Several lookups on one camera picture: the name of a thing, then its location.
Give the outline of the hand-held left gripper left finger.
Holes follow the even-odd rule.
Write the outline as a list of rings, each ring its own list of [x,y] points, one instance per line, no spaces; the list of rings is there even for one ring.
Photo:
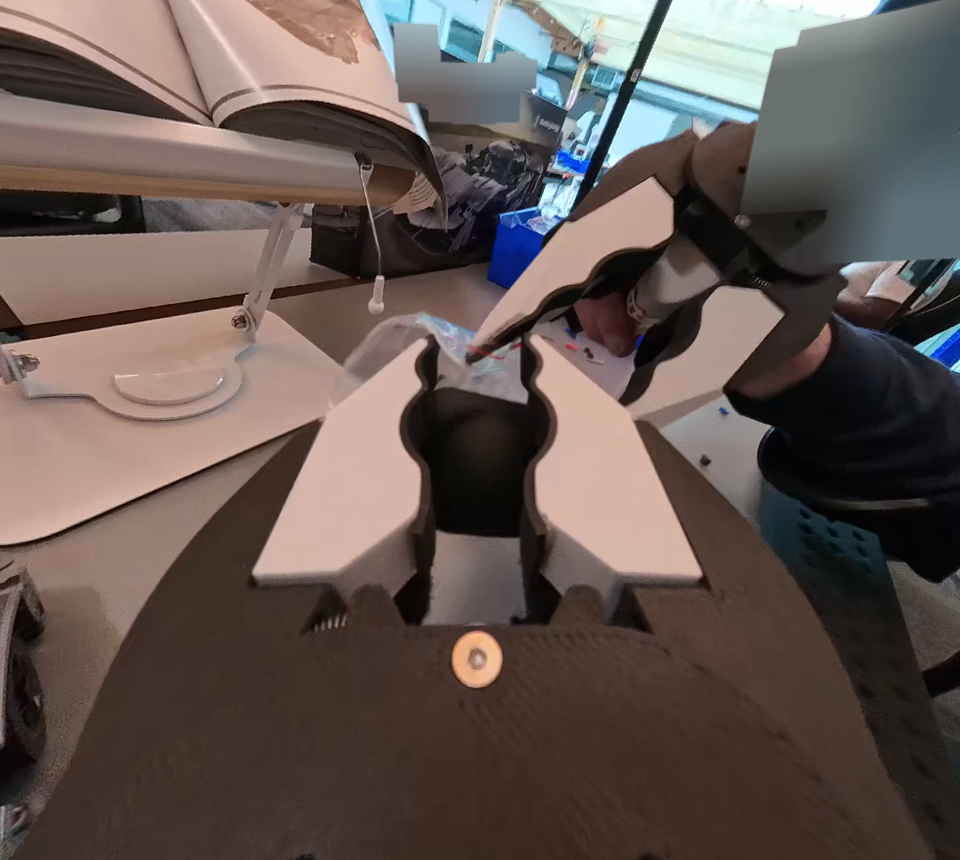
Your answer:
[[[386,590],[426,619],[436,522],[423,441],[439,344],[419,338],[333,407],[251,573],[258,587]]]

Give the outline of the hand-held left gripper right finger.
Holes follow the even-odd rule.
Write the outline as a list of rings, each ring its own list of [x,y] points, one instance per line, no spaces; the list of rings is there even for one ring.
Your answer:
[[[545,338],[523,341],[521,378],[541,443],[523,477],[528,606],[573,588],[606,613],[632,587],[696,588],[704,571],[630,411]]]

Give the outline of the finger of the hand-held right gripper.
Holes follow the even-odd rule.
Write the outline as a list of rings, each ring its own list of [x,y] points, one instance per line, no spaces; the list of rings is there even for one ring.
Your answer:
[[[546,314],[640,275],[675,232],[674,199],[654,177],[559,224],[477,329],[468,360],[522,338]]]
[[[760,290],[720,287],[677,314],[676,330],[621,396],[635,419],[714,398],[784,317]]]

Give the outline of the clear bag of lego parts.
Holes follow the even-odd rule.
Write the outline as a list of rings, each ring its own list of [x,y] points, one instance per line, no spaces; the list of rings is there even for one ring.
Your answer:
[[[360,390],[390,362],[416,343],[438,346],[436,382],[422,405],[426,431],[439,433],[469,420],[492,421],[524,433],[529,425],[529,393],[522,382],[522,341],[467,362],[474,332],[423,312],[392,316],[375,326],[342,364],[329,398],[328,413]]]

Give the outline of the partly built lego car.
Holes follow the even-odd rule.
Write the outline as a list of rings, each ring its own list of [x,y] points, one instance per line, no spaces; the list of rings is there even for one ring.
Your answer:
[[[1,565],[1,779],[36,764],[47,738],[44,690],[32,648],[46,626],[45,607],[30,573]]]

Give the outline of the person's right forearm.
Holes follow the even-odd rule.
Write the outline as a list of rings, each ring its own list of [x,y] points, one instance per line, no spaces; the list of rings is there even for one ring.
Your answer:
[[[958,571],[956,371],[831,314],[796,356],[724,394],[739,414],[778,430],[814,479],[869,501],[930,501],[940,522],[894,557],[931,583]]]

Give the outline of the dark lego set box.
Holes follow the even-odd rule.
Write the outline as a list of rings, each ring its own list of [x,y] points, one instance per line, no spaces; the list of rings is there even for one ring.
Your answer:
[[[490,260],[504,213],[540,204],[567,112],[540,92],[521,96],[517,122],[430,123],[443,201],[419,177],[391,208],[316,205],[309,260],[357,279],[403,278]]]

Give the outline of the person's right hand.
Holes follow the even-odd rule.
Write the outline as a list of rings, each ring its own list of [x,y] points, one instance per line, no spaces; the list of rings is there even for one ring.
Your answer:
[[[639,329],[628,310],[626,291],[581,298],[574,304],[573,310],[582,332],[590,341],[616,358],[622,359],[633,354]]]

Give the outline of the blue plastic bin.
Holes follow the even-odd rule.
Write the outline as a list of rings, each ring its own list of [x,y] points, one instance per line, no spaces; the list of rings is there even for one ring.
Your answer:
[[[501,221],[503,214],[498,219],[487,269],[487,280],[498,287],[509,289],[540,254],[548,237],[562,222],[545,237],[539,238],[531,231],[514,229],[510,219],[505,225]]]

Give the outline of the black pole with ribbed disc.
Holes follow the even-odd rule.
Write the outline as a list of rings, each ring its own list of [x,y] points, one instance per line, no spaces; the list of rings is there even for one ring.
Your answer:
[[[578,208],[587,194],[594,188],[599,180],[606,157],[617,136],[619,127],[634,96],[635,89],[642,76],[643,70],[648,62],[656,41],[662,31],[666,16],[674,0],[655,0],[653,9],[646,25],[643,28],[641,38],[638,41],[630,66],[625,74],[624,82],[621,84],[616,99],[608,107],[608,117],[601,131],[597,145],[589,159],[589,163],[582,177],[580,187],[573,200],[571,209]]]

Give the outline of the white book stand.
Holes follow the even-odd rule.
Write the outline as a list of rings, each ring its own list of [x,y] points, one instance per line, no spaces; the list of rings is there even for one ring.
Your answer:
[[[414,172],[338,148],[2,93],[2,187],[391,206]],[[340,366],[267,312],[270,228],[237,309],[2,345],[2,546],[53,537],[320,418]]]

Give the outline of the open instruction book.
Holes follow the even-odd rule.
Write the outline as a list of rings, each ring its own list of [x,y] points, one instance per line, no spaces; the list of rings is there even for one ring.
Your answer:
[[[194,122],[416,172],[447,218],[379,0],[2,0],[2,93]]]

